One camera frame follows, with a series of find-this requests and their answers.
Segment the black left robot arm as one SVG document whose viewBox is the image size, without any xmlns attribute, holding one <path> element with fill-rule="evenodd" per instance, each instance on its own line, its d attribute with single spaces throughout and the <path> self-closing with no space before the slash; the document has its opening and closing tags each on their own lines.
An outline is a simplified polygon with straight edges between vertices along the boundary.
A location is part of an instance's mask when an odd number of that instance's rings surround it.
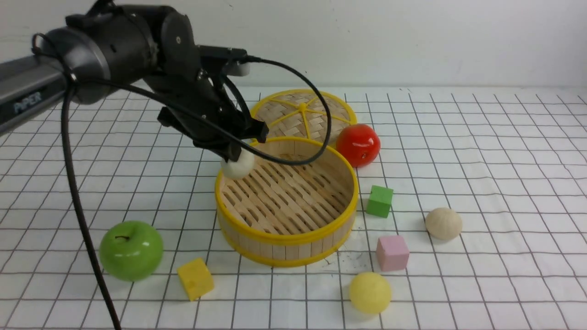
<svg viewBox="0 0 587 330">
<path fill-rule="evenodd" d="M 115 5 L 98 0 L 85 14 L 66 17 L 32 45 L 32 54 L 1 65 L 1 133 L 55 106 L 73 86 L 72 100 L 90 105 L 143 80 L 164 98 L 157 120 L 225 161 L 241 147 L 211 128 L 239 140 L 265 142 L 268 127 L 248 110 L 237 110 L 226 88 L 229 75 L 243 77 L 247 51 L 196 44 L 188 16 L 166 5 Z"/>
</svg>

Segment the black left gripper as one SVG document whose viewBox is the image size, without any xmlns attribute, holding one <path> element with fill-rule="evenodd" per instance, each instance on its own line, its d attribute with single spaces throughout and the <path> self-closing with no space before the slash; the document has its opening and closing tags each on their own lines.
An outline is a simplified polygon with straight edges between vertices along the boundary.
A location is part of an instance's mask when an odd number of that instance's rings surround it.
<svg viewBox="0 0 587 330">
<path fill-rule="evenodd" d="M 170 75 L 162 71 L 151 73 L 145 83 L 157 95 L 186 109 L 179 111 L 164 106 L 157 120 L 188 137 L 196 148 L 206 149 L 220 156 L 224 162 L 239 160 L 242 148 L 229 139 L 194 119 L 199 117 L 218 125 L 240 140 L 254 139 L 265 143 L 269 128 L 264 121 L 245 119 L 229 100 L 225 92 L 216 94 L 211 82 L 203 77 L 189 81 L 182 75 Z"/>
</svg>

